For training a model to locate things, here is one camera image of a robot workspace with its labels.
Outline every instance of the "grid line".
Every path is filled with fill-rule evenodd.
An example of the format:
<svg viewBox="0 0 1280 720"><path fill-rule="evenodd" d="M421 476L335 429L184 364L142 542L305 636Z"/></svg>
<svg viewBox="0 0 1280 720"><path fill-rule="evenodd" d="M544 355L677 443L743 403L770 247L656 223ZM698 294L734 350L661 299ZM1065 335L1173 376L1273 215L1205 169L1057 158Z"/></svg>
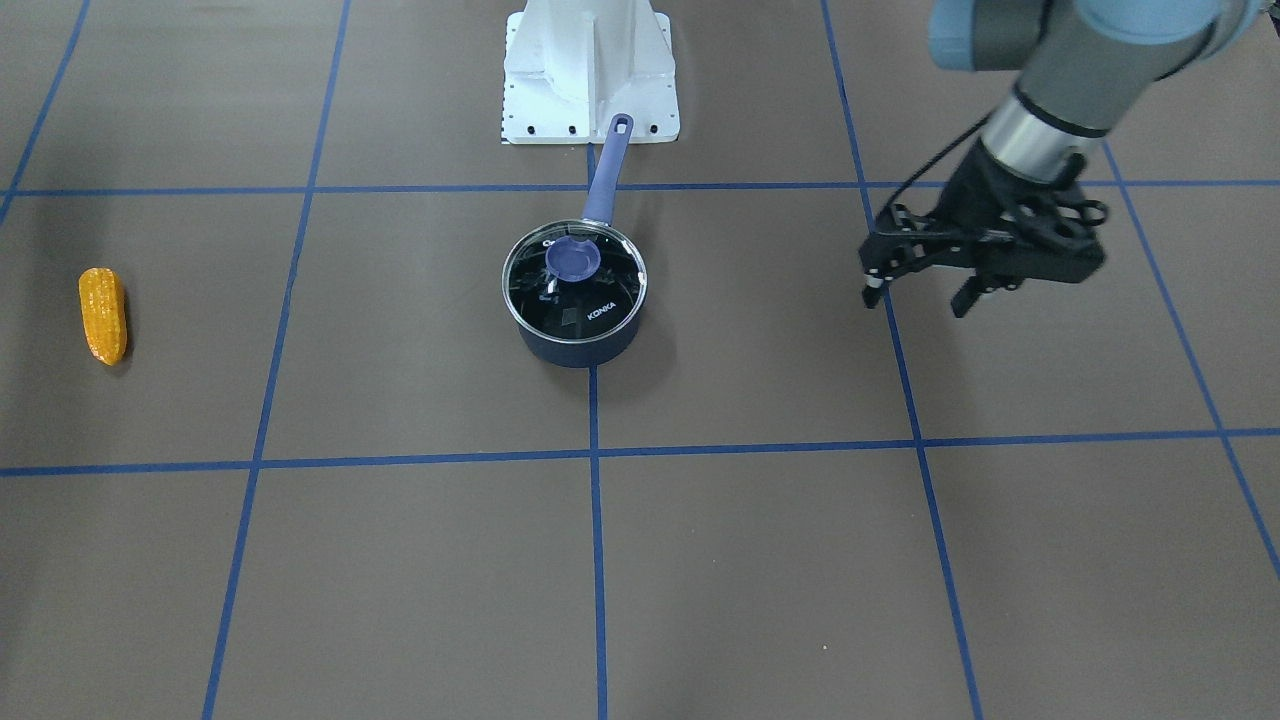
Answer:
<svg viewBox="0 0 1280 720"><path fill-rule="evenodd" d="M836 82L841 95L845 113L846 128L849 132L850 149L855 164L856 182L707 182L707 183L622 183L620 191L754 191L754 190L858 190L861 196L863 209L868 223L873 222L869 190L893 188L893 181L868 181L864 177L864 168L858 147L856 131L849 99L845 88L845 79L838 59L838 49L835 31L831 23L827 0L820 0L826 23L827 38L832 54ZM0 468L0 478L18 477L67 477L84 474L125 474L125 473L195 473L195 471L236 471L247 470L246 493L243 497L239 524L237 529L236 550L232 559L232 570L224 597L223 616L219 625L219 637L215 644L215 656L210 670L209 688L205 697L204 717L212 717L214 703L218 692L221 661L225 652L227 637L234 606L236 591L238 585L239 568L243 560L244 544L250 529L253 497L260 470L264 469L301 469L301 468L326 468L326 466L374 466L374 465L425 465L443 462L509 462L509 461L543 461L559 459L589 459L591 469L591 519L593 519L593 559L595 571L595 629L596 629L596 682L598 682L598 712L600 720L608 717L608 683L607 683L607 655L605 655L605 592L604 592L604 565L603 565L603 528L602 528L602 495L600 495L600 460L605 457L636 457L636 456L676 456L676 455L718 455L718 454L763 454L763 452L820 452L820 451L873 451L873 450L906 450L914 448L920 466L922 480L924 483L925 497L929 505L931 520L933 523L934 539L942 565L945 583L947 585L948 602L951 605L952 620L956 625L957 643L964 662L966 683L970 701L977 720L982 719L982 707L978 698L977 680L973 674L969 657L968 643L964 633L964 624L960 615L959 598L954 587L950 561L947 557L946 538L937 510L933 493L932 478L928 468L927 448L929 447L975 447L997 445L1043 445L1043 443L1087 443L1087 442L1151 442L1151 441L1180 441L1197 438L1219 438L1228 454L1229 461L1240 484L1245 501L1253 514L1258 532L1262 536L1271 562L1280 575L1280 560L1271 541L1271 536L1258 511L1248 480L1235 457L1230 438L1233 437L1280 437L1280 428L1225 428L1217 414L1207 382L1201 373L1198 361L1187 338L1181 320L1178 316L1174 301L1164 283L1155 255L1147 242L1139 215L1129 197L1128 187L1276 187L1280 179L1148 179L1125 181L1119 170L1116 160L1110 147L1105 146L1105 152L1115 172L1116 181L1091 181L1082 184L1096 187L1117 187L1124 196L1130 217L1138 229L1144 251L1157 284L1162 292L1188 360L1192 364L1197 380L1210 414L1213 419L1212 430L1153 430L1135 433L1084 433L1084 434L1056 434L1056 436L1006 436L1006 437L957 437L957 438L924 438L910 386L908 364L901 345L896 318L892 307L892 297L886 296L886 316L893 342L895 356L899 364L900 379L904 389L904 401L911 424L913 437L909 439L890 441L850 441L850 442L815 442L815 443L758 443L758 445L721 445L721 446L666 446L666 447L621 447L602 448L599 442L599 397L598 397L598 370L589 370L589 433L590 446L580 450L552 450L552 451L517 451L517 452L470 452L470 454L438 454L438 455L399 455L399 456L360 456L360 457L332 457L332 459L264 459L265 439L270 421L271 404L274 400L275 382L278 379L280 359L284 348L284 340L289 320L289 307L292 288L297 278L298 263L307 231L310 210L315 195L361 195L361 193L465 193L465 192L580 192L588 188L595 170L595 154L593 146L586 146L588 184L388 184L388 186L319 186L320 159L323 154L324 137L329 111L332 108L334 87L340 64L343 38L349 15L351 0L343 0L342 15L338 26L338 36L330 65L329 82L325 91L325 100L321 110L320 124L316 133L316 143L312 154L311 169L306 186L265 186L265 187L172 187L172 188L52 188L52 190L19 190L22 177L35 150L40 132L54 102L58 88L69 67L76 45L78 42L84 19L90 9L90 0L83 0L76 20L72 36L68 40L58 72L45 97L44 105L37 115L35 127L28 137L22 159L4 192L0 204L0 224L4 223L12 202L17 197L120 197L120 196L187 196L187 195L300 195L303 197L300 213L300 223L294 242L294 251L291 258L289 274L285 282L285 291L282 302L280 320L275 345L273 347L271 365L268 383L264 392L264 405L260 415L259 432L255 439L252 459L250 460L223 460L223 461L192 461L192 462L134 462L134 464L99 464L99 465L64 465L64 466L29 466L29 468ZM919 187L942 187L942 182L923 181Z"/></svg>
<svg viewBox="0 0 1280 720"><path fill-rule="evenodd" d="M588 149L588 173L594 176L595 163ZM604 593L604 501L600 496L600 392L599 370L588 370L588 433L591 456L591 559L595 579L595 711L599 720L609 720L608 628Z"/></svg>
<svg viewBox="0 0 1280 720"><path fill-rule="evenodd" d="M1280 428L1229 428L1229 437L1267 438L1280 437ZM1087 445L1106 442L1170 442L1187 439L1215 439L1221 433L1204 430L1146 430L1125 433L1078 433L1043 436L987 436L922 438L925 447L991 447L1024 445ZM443 452L420 455L353 455L339 457L275 457L256 465L262 470L303 470L314 468L371 468L387 465L444 465L486 462L538 462L543 460L586 460L593 452L602 460L620 457L672 457L703 455L769 455L792 452L864 452L878 450L910 450L915 438L835 441L835 442L783 442L741 445L672 445L637 447L590 447L564 450ZM189 462L119 462L87 465L32 465L0 468L0 478L40 478L69 475L120 475L147 473L210 473L220 470L248 470L252 460L212 460Z"/></svg>
<svg viewBox="0 0 1280 720"><path fill-rule="evenodd" d="M867 177L863 169L861 151L858 145L858 128L854 124L854 114L849 102L849 92L845 86L845 72L840 63L840 47L836 42L836 31L831 23L831 8L828 6L827 0L819 1L822 4L822 19L827 31L827 44L831 49L831 65L836 76L836 87L840 91L840 105L845 114L845 127L849 131L849 150L852 154L854 172L858 176L860 186L859 195L863 200L863 213L865 214L867 228L870 231L876 227L876 219L874 213L872 211L870 193L867 188ZM951 610L951 624L956 635L956 650L960 653L965 687L969 691L969 705L974 720L983 720L982 698L978 692L978 679L974 674L973 660L969 653L969 639L964 626L964 615L960 610L960 597L956 593L955 577L951 571L951 559L947 551L946 533L942 528L942 515L938 511L937 497L933 492L933 475L929 471L928 451L925 450L923 433L920 432L920 419L916 414L915 396L911 392L911 378L908 373L906 354L902 348L902 338L897 328L897 318L893 314L892 293L887 290L884 292L884 316L888 322L890 337L893 342L893 356L897 361L899 375L902 383L902 397L906 404L908 419L911 424L913 446L915 447L915 457L920 469L920 480L924 486L925 502L929 507L929 521L933 527L933 541L937 546L938 565L942 570L942 582L946 588L947 605Z"/></svg>
<svg viewBox="0 0 1280 720"><path fill-rule="evenodd" d="M759 191L759 190L893 190L901 181L756 181L756 182L645 182L618 183L618 192L671 191ZM913 187L942 188L942 181L916 181ZM1082 181L1084 187L1119 187L1117 181ZM1128 187L1280 187L1280 179L1133 179ZM575 183L477 183L477 184L317 184L241 186L241 187L68 187L10 188L5 197L152 197L187 195L452 195L467 192L582 192L588 184Z"/></svg>
<svg viewBox="0 0 1280 720"><path fill-rule="evenodd" d="M316 179L320 176L320 158L324 152L325 131L329 127L329 110L333 108L334 88L338 85L338 68L342 64L343 40L347 35L347 20L351 17L351 0L343 0L342 14L338 18L338 32L329 64L329 81L325 86L324 102L320 108L320 123L316 128L315 149L311 152L311 169L307 174L307 191L302 197L302 210L298 215L298 232L293 241L293 254L289 259L289 274L284 283L284 299L280 302L280 320L276 327L275 345L271 350L271 364L262 393L262 411L259 418L257 437L253 442L253 457L244 483L244 502L241 507L239 525L236 532L236 550L227 578L227 593L223 600L221 619L218 624L218 639L214 643L214 657L209 669L209 684L205 689L202 720L212 720L218 701L218 687L221 679L223 660L227 652L227 639L230 634L232 615L236 609L236 592L239 585L239 573L244 560L244 546L248 541L250 521L253 515L253 498L257 493L257 480L262 470L262 452L266 446L266 432L271 421L271 405L275 400L275 383L279 378L280 359L284 354L284 338L289 329L289 311L293 297L293 284L298 277L298 264L306 242L307 224L311 218L311 202L315 197Z"/></svg>
<svg viewBox="0 0 1280 720"><path fill-rule="evenodd" d="M63 85L63 78L67 76L67 68L72 64L72 55L76 54L76 45L79 42L81 31L84 28L84 18L88 17L88 4L90 0L82 0L79 14L76 15L76 24L72 27L72 35L67 38L67 49L63 50L63 58L58 63L58 72L54 73L54 82L49 85L49 92L45 95L45 102L40 106L40 113L36 114L36 124L31 128L31 135L27 136L27 145L22 149L22 158L18 160L18 167L13 172L13 179L9 182L9 190L4 195L4 202L0 202L0 225L4 224L5 218L9 217L9 208L13 206L13 199L17 195L18 186L22 183L22 177L27 173L27 164L31 163L31 154L36 151L36 142L40 140L40 131L45 127L45 120L49 118L49 110L54 106L54 97L58 96L58 88Z"/></svg>
<svg viewBox="0 0 1280 720"><path fill-rule="evenodd" d="M1280 556L1276 555L1276 546L1271 539L1271 532L1267 529L1267 523L1262 518L1262 511L1258 509L1257 498L1254 498L1253 488L1249 487L1249 480L1244 475L1244 469L1240 468L1240 461L1235 455L1235 447L1231 445L1231 437L1226 432L1226 427L1222 424L1222 416L1217 410L1217 404L1213 402L1213 395L1210 392L1208 380L1204 379L1204 372L1201 369L1199 360L1196 357L1196 350L1192 347L1190 337L1187 334L1187 328L1183 325L1183 319L1178 313L1178 306L1174 304L1172 293L1170 293L1169 284L1165 282L1165 275L1160 270L1160 264L1156 261L1156 254L1151 247L1147 231L1142 224L1142 217L1138 214L1138 208L1134 205L1133 197L1129 195L1128 183L1124 179L1124 174L1120 172L1120 164L1116 161L1110 143L1103 142L1102 151L1107 158L1107 163L1111 164L1111 172L1115 174L1116 182L1120 183L1120 196L1124 199L1125 208L1129 210L1129 218L1133 220L1133 227L1138 232L1138 241L1142 243L1142 251L1147 255L1147 264L1151 265L1151 273L1156 278L1156 286L1160 288L1160 296L1165 301L1165 309L1169 311L1169 318L1172 320L1174 328L1178 331L1178 340L1181 342L1183 352L1187 355L1187 363L1190 364L1192 373L1196 375L1196 383L1199 386L1201 395L1204 398L1204 406L1208 409L1210 418L1213 420L1213 428L1217 430L1217 437L1222 443L1222 450L1226 452L1228 462L1230 462L1231 471L1235 474L1235 482L1240 487L1240 495L1244 496L1244 503L1248 506L1249 514L1253 516L1253 524L1258 530L1262 547L1266 550L1267 557L1271 560L1271 569L1275 571L1276 578L1280 579Z"/></svg>

